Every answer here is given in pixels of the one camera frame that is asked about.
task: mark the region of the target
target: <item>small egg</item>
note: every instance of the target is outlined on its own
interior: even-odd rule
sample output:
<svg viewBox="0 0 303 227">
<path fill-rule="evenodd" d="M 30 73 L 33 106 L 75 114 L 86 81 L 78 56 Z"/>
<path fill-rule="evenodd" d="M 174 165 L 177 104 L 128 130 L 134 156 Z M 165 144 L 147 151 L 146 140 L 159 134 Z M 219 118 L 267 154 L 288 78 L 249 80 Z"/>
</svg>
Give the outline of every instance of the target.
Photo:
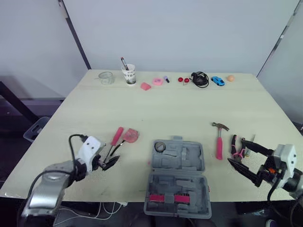
<svg viewBox="0 0 303 227">
<path fill-rule="evenodd" d="M 229 76 L 227 77 L 227 80 L 228 80 L 229 82 L 233 82 L 233 81 L 235 80 L 235 77 L 234 77 L 233 75 L 229 75 Z"/>
</svg>

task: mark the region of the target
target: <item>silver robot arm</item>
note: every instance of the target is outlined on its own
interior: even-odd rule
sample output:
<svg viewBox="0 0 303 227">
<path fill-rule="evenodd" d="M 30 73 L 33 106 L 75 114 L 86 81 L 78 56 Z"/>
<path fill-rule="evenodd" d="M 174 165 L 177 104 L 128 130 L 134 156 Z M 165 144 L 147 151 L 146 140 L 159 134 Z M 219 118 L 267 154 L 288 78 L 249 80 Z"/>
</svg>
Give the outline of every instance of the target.
<svg viewBox="0 0 303 227">
<path fill-rule="evenodd" d="M 52 226 L 63 199 L 65 188 L 71 186 L 74 181 L 84 179 L 99 166 L 106 170 L 118 160 L 119 157 L 114 157 L 107 163 L 99 160 L 99 152 L 105 145 L 106 143 L 90 136 L 78 151 L 75 163 L 66 161 L 45 168 L 34 180 L 33 184 L 40 176 L 42 177 L 37 187 L 34 190 L 30 189 L 18 224 L 21 226 Z"/>
</svg>

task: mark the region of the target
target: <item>white wall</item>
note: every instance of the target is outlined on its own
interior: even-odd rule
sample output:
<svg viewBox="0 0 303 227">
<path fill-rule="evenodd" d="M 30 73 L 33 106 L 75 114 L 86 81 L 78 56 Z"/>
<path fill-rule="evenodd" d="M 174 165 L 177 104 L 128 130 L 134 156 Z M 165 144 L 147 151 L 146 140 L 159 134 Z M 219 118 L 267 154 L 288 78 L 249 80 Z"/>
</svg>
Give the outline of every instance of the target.
<svg viewBox="0 0 303 227">
<path fill-rule="evenodd" d="M 0 81 L 19 98 L 66 97 L 86 71 L 57 0 L 0 1 Z"/>
<path fill-rule="evenodd" d="M 258 74 L 298 0 L 64 0 L 93 69 Z"/>
<path fill-rule="evenodd" d="M 258 79 L 286 115 L 303 123 L 303 5 Z"/>
</svg>

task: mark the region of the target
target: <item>white paper cup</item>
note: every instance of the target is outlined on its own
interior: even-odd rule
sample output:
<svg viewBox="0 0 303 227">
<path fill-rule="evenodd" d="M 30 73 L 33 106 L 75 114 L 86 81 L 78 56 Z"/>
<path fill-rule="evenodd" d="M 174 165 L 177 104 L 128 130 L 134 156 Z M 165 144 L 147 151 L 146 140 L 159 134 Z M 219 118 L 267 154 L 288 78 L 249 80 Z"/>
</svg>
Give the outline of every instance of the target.
<svg viewBox="0 0 303 227">
<path fill-rule="evenodd" d="M 125 70 L 124 66 L 121 66 L 124 78 L 129 85 L 134 85 L 136 83 L 136 67 L 132 64 L 127 64 L 129 70 Z"/>
</svg>

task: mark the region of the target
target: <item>hammer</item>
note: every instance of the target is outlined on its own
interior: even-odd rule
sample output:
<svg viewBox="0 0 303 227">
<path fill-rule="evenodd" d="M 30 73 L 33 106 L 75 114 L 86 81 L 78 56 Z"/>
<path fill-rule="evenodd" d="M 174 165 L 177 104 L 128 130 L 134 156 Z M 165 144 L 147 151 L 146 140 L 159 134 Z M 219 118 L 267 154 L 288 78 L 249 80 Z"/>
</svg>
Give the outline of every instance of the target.
<svg viewBox="0 0 303 227">
<path fill-rule="evenodd" d="M 229 128 L 227 128 L 224 124 L 220 124 L 220 123 L 212 123 L 212 126 L 216 126 L 219 129 L 219 135 L 218 135 L 218 139 L 217 139 L 217 153 L 216 153 L 216 158 L 218 160 L 222 160 L 223 156 L 222 156 L 222 149 L 223 149 L 223 142 L 222 142 L 222 138 L 221 138 L 221 131 L 222 129 L 225 130 L 229 130 Z"/>
</svg>

